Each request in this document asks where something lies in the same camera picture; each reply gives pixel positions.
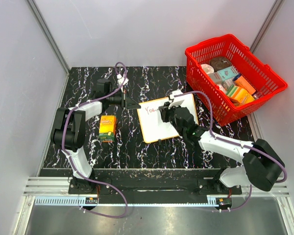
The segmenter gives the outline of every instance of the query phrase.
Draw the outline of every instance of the orange box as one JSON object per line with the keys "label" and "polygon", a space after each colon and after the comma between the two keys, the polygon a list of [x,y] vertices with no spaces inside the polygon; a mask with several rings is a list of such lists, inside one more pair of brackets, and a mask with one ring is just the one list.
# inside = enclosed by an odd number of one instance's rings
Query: orange box
{"label": "orange box", "polygon": [[99,139],[102,142],[113,142],[116,136],[116,127],[116,116],[101,116],[99,126]]}

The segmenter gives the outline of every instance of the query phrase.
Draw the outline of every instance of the metal floor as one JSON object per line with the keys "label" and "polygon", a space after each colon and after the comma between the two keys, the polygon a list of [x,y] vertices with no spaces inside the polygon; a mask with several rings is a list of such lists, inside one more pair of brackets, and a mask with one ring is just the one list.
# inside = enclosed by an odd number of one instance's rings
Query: metal floor
{"label": "metal floor", "polygon": [[[234,206],[243,202],[234,198]],[[98,207],[117,215],[119,207]],[[137,207],[126,218],[110,219],[83,213],[78,207],[34,206],[26,235],[284,235],[274,198],[251,198],[241,210],[218,213],[208,208]]]}

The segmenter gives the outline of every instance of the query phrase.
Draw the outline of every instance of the teal box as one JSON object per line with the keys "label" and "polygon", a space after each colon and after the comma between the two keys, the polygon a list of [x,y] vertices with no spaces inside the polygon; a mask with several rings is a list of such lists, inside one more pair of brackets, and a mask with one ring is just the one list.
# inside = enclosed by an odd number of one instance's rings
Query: teal box
{"label": "teal box", "polygon": [[225,69],[219,70],[218,75],[221,77],[222,81],[235,77],[239,74],[234,66],[227,67]]}
{"label": "teal box", "polygon": [[211,80],[216,84],[221,84],[222,78],[218,74],[218,72],[209,73],[208,76],[211,78]]}

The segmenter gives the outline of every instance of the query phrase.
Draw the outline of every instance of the snack package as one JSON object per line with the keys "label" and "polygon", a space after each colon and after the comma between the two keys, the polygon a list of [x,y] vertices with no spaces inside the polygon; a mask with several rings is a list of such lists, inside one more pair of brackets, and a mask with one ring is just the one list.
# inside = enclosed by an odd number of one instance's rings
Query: snack package
{"label": "snack package", "polygon": [[226,95],[230,98],[231,101],[234,102],[234,104],[248,104],[255,100],[247,90],[234,85],[231,85]]}
{"label": "snack package", "polygon": [[208,74],[208,76],[211,78],[211,80],[216,83],[217,85],[218,84],[221,84],[222,82],[222,78],[220,77],[220,75],[218,74],[218,72],[214,72],[214,73],[210,73]]}
{"label": "snack package", "polygon": [[233,78],[233,82],[237,86],[247,90],[251,95],[256,94],[255,88],[253,88],[253,86],[249,82],[247,82],[247,80],[240,73]]}
{"label": "snack package", "polygon": [[101,116],[99,126],[99,139],[102,142],[113,142],[116,135],[116,116]]}

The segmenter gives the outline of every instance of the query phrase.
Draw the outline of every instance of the white wall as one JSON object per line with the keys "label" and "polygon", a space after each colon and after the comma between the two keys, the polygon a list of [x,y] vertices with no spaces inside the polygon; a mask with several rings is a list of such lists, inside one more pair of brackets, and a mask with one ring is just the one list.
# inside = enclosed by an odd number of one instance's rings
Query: white wall
{"label": "white wall", "polygon": [[24,0],[0,0],[0,235],[35,176],[65,74]]}
{"label": "white wall", "polygon": [[285,1],[255,54],[289,84],[256,116],[264,138],[286,165],[287,186],[294,204],[294,0]]}
{"label": "white wall", "polygon": [[250,46],[274,0],[36,0],[71,67],[186,65],[227,33]]}

